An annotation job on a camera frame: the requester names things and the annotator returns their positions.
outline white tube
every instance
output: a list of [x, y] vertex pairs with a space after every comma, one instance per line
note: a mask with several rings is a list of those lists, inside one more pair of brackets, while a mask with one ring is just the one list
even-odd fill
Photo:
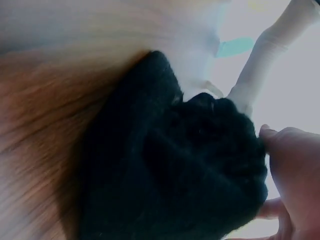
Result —
[[252, 114], [252, 106], [266, 80], [271, 65], [311, 25], [320, 20], [315, 0], [291, 0], [280, 18], [256, 41], [235, 86], [227, 98], [238, 110]]

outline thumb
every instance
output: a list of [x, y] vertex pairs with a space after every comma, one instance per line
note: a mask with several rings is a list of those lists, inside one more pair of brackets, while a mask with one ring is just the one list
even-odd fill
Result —
[[264, 142], [270, 142], [277, 135], [277, 131], [269, 127], [269, 125], [264, 124], [260, 129], [259, 136]]
[[275, 240], [273, 236], [260, 237], [260, 238], [228, 238], [225, 240]]
[[275, 145], [278, 132], [271, 129], [267, 124], [262, 125], [259, 133], [259, 137], [262, 139], [266, 151], [270, 153]]

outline fingernail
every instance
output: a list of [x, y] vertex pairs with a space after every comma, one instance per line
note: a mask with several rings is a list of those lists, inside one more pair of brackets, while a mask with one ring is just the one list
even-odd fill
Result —
[[268, 130], [268, 129], [270, 129], [270, 126], [268, 124], [263, 124], [261, 126], [261, 130]]

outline wooden table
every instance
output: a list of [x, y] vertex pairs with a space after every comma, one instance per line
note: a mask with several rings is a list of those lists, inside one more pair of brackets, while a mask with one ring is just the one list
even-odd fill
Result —
[[180, 80], [201, 78], [220, 5], [1, 1], [0, 240], [75, 239], [77, 142], [88, 122], [149, 50], [163, 51]]

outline finger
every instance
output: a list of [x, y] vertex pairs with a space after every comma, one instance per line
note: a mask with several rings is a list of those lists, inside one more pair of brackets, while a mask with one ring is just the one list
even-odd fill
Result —
[[259, 237], [259, 238], [228, 238], [225, 240], [275, 240], [275, 236]]
[[259, 136], [265, 143], [268, 143], [276, 137], [277, 133], [278, 132], [276, 130], [271, 129], [267, 124], [264, 124], [260, 128]]
[[278, 218], [285, 211], [285, 206], [280, 198], [267, 200], [260, 208], [257, 219], [274, 219]]

